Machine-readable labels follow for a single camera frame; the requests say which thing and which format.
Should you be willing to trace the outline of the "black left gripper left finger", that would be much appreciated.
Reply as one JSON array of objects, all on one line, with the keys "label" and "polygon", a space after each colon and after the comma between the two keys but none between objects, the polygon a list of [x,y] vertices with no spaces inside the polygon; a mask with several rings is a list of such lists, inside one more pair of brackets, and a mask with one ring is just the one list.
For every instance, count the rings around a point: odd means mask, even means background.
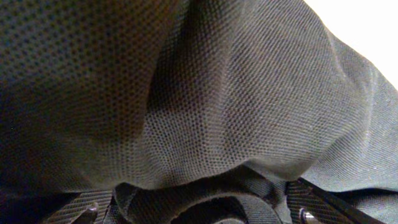
[{"label": "black left gripper left finger", "polygon": [[79,218],[82,223],[100,224],[103,222],[112,199],[111,190],[85,192],[68,202],[60,210],[43,220],[44,224],[70,224]]}]

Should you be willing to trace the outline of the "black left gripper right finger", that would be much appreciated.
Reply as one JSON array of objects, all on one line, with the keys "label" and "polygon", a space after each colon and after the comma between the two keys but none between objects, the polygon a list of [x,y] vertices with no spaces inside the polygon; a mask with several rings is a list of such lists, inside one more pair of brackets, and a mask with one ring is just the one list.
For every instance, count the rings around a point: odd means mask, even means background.
[{"label": "black left gripper right finger", "polygon": [[289,182],[285,193],[294,224],[384,224],[303,178]]}]

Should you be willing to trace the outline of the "black t-shirt with white logo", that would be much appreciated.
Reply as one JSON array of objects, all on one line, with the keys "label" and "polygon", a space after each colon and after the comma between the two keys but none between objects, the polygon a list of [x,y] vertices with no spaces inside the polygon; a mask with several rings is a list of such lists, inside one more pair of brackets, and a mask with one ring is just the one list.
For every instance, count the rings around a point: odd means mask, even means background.
[{"label": "black t-shirt with white logo", "polygon": [[1,2],[2,223],[292,223],[299,178],[397,222],[397,90],[305,2]]}]

